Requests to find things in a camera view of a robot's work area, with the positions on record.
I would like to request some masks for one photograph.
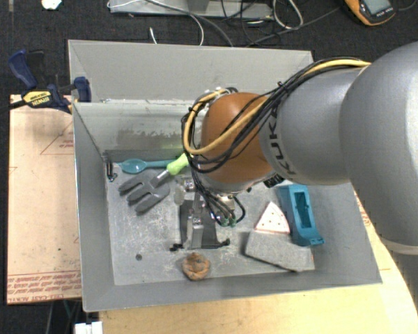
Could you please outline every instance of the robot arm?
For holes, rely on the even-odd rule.
[[[368,64],[314,63],[267,95],[219,90],[184,118],[183,144],[199,190],[214,197],[276,175],[351,182],[418,309],[418,42]]]

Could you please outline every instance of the white triangular object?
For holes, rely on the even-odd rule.
[[[273,202],[268,204],[254,229],[261,232],[290,233],[290,227],[284,213]]]

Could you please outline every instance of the yellow-green handle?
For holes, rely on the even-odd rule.
[[[167,165],[167,170],[171,175],[177,175],[186,166],[189,165],[186,154],[182,154],[175,161]]]

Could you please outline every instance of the blue clamp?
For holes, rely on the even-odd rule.
[[[308,194],[308,187],[290,184],[276,188],[280,207],[285,213],[291,229],[293,242],[299,246],[314,246],[325,243],[314,223],[314,215]]]
[[[34,77],[28,64],[26,63],[25,49],[20,49],[9,57],[8,65],[11,72],[24,83],[26,91],[33,90],[37,86],[37,79]]]
[[[90,90],[90,83],[86,79],[86,77],[77,77],[73,84],[79,93],[79,101],[80,102],[91,102],[91,90]]]
[[[32,63],[29,63],[28,57],[32,57]],[[32,73],[30,65],[39,72],[39,81],[45,83],[45,77],[42,72],[42,62],[42,51],[39,51],[38,53],[31,52],[27,56],[25,49],[20,49],[8,59],[9,68],[26,87],[25,91],[21,94],[22,102],[11,104],[9,109],[13,109],[14,106],[20,107],[28,105],[31,108],[52,108],[70,113],[70,108],[68,108],[68,106],[71,103],[63,96],[63,92],[74,89],[77,89],[79,93],[80,102],[91,102],[91,89],[89,82],[85,77],[77,77],[73,84],[62,88],[58,88],[52,83],[48,84],[47,86],[43,86],[45,90],[40,90],[40,93],[35,94],[35,89],[38,87],[38,78]]]

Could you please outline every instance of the black carpet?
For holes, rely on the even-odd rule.
[[[409,6],[412,1],[392,0],[399,7]],[[341,0],[298,2],[305,21],[309,22],[335,9]],[[152,27],[158,43],[199,43],[198,26],[188,17],[116,16],[108,11],[106,3],[107,0],[63,0],[58,11],[46,11],[40,0],[14,0],[12,13],[9,11],[9,0],[0,0],[0,106],[7,105],[9,94],[22,91],[22,84],[7,66],[8,57],[21,48],[43,49],[46,74],[52,78],[57,75],[59,83],[65,85],[69,83],[66,47],[69,39],[152,43],[148,35],[148,28]],[[232,24],[221,19],[213,21],[226,31],[235,46],[249,43],[238,21]],[[205,45],[227,45],[213,27],[207,24],[204,27]],[[263,37],[258,29],[247,28],[247,32],[252,40]],[[331,56],[356,56],[374,61],[414,41],[418,41],[418,0],[411,9],[399,12],[388,23],[378,27],[358,24],[341,9],[299,31],[287,33],[281,38],[272,38],[261,48],[310,50],[315,60]],[[44,333],[50,303],[7,306],[4,301],[8,135],[9,117],[3,113],[0,115],[0,333]],[[57,331],[53,333],[63,333],[65,328],[66,320],[62,310],[58,303],[54,306],[53,320],[58,325],[55,325]]]

